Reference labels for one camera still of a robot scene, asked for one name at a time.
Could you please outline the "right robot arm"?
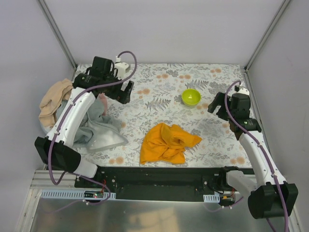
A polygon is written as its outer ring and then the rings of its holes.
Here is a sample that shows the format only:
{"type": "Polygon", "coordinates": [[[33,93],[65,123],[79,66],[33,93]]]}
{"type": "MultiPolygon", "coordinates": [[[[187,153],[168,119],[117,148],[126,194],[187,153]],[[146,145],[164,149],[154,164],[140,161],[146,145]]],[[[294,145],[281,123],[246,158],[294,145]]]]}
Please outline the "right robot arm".
{"type": "Polygon", "coordinates": [[[208,106],[208,112],[230,124],[230,129],[244,148],[256,182],[236,166],[223,167],[216,180],[221,187],[232,187],[247,199],[255,219],[289,217],[298,196],[295,184],[289,184],[280,173],[270,153],[258,121],[250,117],[251,99],[246,93],[228,96],[218,92],[208,106]]]}

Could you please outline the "pink cloth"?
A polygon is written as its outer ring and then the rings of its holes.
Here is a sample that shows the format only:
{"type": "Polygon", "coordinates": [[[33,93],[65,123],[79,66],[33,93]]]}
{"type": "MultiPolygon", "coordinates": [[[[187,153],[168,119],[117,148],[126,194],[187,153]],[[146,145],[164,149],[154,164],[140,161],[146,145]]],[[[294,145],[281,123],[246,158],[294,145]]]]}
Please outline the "pink cloth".
{"type": "Polygon", "coordinates": [[[107,101],[107,97],[105,96],[104,93],[100,93],[98,95],[98,99],[102,102],[103,106],[104,106],[104,111],[103,111],[103,116],[106,115],[107,113],[107,109],[108,109],[108,101],[107,101]]]}

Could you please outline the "right aluminium side rail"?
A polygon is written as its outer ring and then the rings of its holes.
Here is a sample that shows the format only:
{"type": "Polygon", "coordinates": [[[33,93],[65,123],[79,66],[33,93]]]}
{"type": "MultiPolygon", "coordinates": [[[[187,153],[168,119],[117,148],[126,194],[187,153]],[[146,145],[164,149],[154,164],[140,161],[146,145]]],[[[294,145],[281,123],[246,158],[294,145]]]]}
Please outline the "right aluminium side rail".
{"type": "Polygon", "coordinates": [[[270,156],[273,158],[271,150],[269,149],[267,135],[265,133],[265,128],[264,128],[264,125],[263,125],[263,122],[262,122],[262,118],[261,118],[261,114],[260,114],[260,108],[259,108],[259,104],[258,104],[258,100],[257,100],[257,95],[256,95],[256,92],[253,89],[253,85],[251,84],[250,77],[249,77],[249,71],[245,68],[243,68],[243,75],[244,75],[245,85],[250,92],[250,97],[251,97],[251,101],[252,101],[252,104],[253,104],[254,116],[257,119],[257,121],[259,122],[259,125],[262,129],[262,134],[263,134],[264,139],[265,139],[265,144],[266,144],[267,150],[269,151],[270,156]]]}

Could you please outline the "grey cloth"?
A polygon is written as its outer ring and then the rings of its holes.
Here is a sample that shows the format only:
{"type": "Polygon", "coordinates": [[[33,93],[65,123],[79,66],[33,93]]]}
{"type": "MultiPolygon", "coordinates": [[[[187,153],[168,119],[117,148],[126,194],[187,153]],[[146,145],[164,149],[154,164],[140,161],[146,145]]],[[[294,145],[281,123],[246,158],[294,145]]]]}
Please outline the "grey cloth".
{"type": "Polygon", "coordinates": [[[104,106],[97,98],[78,127],[72,148],[86,148],[89,152],[97,152],[128,143],[120,134],[121,121],[111,116],[103,116],[103,111],[104,106]]]}

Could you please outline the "right aluminium corner post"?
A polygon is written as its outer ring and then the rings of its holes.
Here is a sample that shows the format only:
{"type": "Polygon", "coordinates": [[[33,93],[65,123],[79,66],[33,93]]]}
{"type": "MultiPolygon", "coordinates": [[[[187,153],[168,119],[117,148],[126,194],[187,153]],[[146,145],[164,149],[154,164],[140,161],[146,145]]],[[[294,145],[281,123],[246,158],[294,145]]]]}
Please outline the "right aluminium corner post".
{"type": "Polygon", "coordinates": [[[259,43],[257,44],[256,48],[254,49],[254,52],[250,56],[248,62],[244,66],[244,71],[247,73],[251,66],[253,65],[254,61],[256,60],[257,56],[261,52],[262,48],[266,44],[268,38],[271,36],[273,30],[279,23],[280,19],[282,18],[283,14],[286,12],[287,8],[291,4],[292,0],[283,0],[280,4],[278,10],[276,11],[275,15],[273,16],[270,24],[268,25],[266,31],[264,32],[263,36],[261,37],[259,43]]]}

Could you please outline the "green bowl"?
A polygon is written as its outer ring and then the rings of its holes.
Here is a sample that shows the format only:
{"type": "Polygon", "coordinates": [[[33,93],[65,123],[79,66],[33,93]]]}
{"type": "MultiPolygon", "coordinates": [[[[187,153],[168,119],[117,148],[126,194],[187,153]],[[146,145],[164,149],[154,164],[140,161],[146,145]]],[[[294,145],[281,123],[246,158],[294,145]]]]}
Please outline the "green bowl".
{"type": "Polygon", "coordinates": [[[201,101],[201,94],[196,89],[186,89],[182,95],[182,102],[186,106],[196,106],[201,101]]]}

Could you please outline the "left aluminium corner post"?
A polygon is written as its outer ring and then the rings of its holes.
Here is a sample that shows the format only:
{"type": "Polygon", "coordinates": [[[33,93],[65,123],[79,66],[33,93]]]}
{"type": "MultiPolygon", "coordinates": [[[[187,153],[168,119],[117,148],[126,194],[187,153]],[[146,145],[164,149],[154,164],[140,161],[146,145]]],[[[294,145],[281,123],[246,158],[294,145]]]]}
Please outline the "left aluminium corner post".
{"type": "Polygon", "coordinates": [[[64,55],[66,56],[68,62],[70,63],[70,65],[72,66],[72,68],[74,70],[77,70],[77,63],[65,41],[65,38],[63,37],[59,26],[57,25],[57,22],[51,12],[51,10],[49,9],[49,6],[47,4],[47,2],[45,0],[37,0],[37,3],[42,11],[42,13],[44,14],[47,23],[49,24],[56,40],[58,41],[64,55]]]}

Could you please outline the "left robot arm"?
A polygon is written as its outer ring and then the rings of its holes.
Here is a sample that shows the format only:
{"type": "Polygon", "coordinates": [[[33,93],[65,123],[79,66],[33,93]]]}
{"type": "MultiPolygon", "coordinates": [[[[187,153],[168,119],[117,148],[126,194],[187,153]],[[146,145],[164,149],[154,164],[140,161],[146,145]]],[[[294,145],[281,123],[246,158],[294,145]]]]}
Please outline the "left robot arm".
{"type": "Polygon", "coordinates": [[[44,138],[35,141],[49,172],[56,169],[93,178],[98,166],[82,158],[77,149],[98,152],[128,143],[120,133],[121,123],[106,115],[107,107],[101,99],[129,103],[134,86],[125,76],[129,71],[130,64],[122,62],[120,55],[115,61],[95,56],[92,66],[74,78],[55,125],[44,138]]]}

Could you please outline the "floral table mat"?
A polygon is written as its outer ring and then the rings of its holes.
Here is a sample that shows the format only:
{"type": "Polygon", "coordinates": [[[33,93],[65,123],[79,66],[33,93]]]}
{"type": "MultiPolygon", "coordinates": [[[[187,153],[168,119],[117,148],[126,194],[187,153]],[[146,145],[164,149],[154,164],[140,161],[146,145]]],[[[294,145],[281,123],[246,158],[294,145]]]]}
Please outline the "floral table mat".
{"type": "Polygon", "coordinates": [[[128,143],[95,153],[79,149],[82,157],[99,166],[138,167],[145,135],[157,124],[165,123],[178,125],[202,138],[195,147],[186,149],[183,167],[251,167],[228,122],[207,111],[218,92],[244,80],[239,65],[163,63],[139,64],[135,69],[130,102],[123,105],[108,100],[107,110],[109,116],[121,121],[120,133],[128,143]],[[196,106],[182,102],[181,95],[189,88],[201,94],[196,106]]]}

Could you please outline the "beige cloth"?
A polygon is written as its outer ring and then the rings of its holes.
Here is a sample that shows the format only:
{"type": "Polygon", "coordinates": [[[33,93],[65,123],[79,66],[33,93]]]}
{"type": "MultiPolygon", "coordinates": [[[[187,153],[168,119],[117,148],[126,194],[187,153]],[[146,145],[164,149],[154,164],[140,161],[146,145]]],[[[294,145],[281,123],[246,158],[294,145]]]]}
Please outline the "beige cloth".
{"type": "Polygon", "coordinates": [[[64,79],[53,84],[40,103],[39,121],[44,127],[53,127],[56,122],[56,111],[63,100],[70,98],[73,89],[72,81],[64,79]]]}

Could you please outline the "aluminium corner post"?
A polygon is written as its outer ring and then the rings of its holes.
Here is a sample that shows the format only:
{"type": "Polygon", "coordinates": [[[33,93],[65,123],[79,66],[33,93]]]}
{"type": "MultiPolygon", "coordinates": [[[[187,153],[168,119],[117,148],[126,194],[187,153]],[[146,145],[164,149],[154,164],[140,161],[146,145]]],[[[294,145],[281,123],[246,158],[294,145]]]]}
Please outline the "aluminium corner post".
{"type": "Polygon", "coordinates": [[[259,43],[257,44],[256,48],[254,49],[254,52],[250,56],[248,62],[244,66],[244,71],[247,73],[251,66],[253,65],[254,61],[256,60],[257,56],[261,52],[262,48],[266,44],[268,38],[271,36],[273,30],[279,23],[280,19],[282,18],[283,14],[286,12],[287,8],[291,4],[292,0],[283,0],[280,4],[278,10],[276,11],[275,15],[273,16],[270,24],[268,25],[266,31],[264,32],[263,36],[261,37],[259,43]]]}
{"type": "Polygon", "coordinates": [[[70,63],[70,65],[72,66],[72,68],[74,70],[77,70],[77,63],[65,41],[65,38],[63,37],[59,26],[57,25],[57,22],[51,12],[51,10],[49,9],[49,6],[47,4],[47,2],[45,0],[37,0],[37,3],[42,11],[42,13],[44,14],[47,23],[49,24],[56,40],[58,41],[64,55],[66,56],[68,62],[70,63]]]}

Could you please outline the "orange cloth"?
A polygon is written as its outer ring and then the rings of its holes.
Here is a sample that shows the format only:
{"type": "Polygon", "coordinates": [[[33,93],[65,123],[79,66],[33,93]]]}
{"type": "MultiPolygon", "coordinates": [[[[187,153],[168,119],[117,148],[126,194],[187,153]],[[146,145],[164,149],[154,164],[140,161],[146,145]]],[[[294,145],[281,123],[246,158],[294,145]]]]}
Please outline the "orange cloth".
{"type": "Polygon", "coordinates": [[[184,131],[180,126],[159,123],[145,135],[140,150],[140,164],[164,161],[184,164],[185,149],[202,141],[197,135],[184,131]]]}

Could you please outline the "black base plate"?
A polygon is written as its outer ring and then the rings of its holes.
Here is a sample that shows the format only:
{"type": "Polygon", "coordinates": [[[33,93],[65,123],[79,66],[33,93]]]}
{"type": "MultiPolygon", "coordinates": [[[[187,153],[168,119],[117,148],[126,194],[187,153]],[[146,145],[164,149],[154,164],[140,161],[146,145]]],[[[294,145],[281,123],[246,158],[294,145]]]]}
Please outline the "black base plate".
{"type": "Polygon", "coordinates": [[[105,184],[118,200],[202,202],[204,195],[228,193],[223,168],[99,167],[90,182],[76,178],[76,188],[102,189],[105,184]]]}

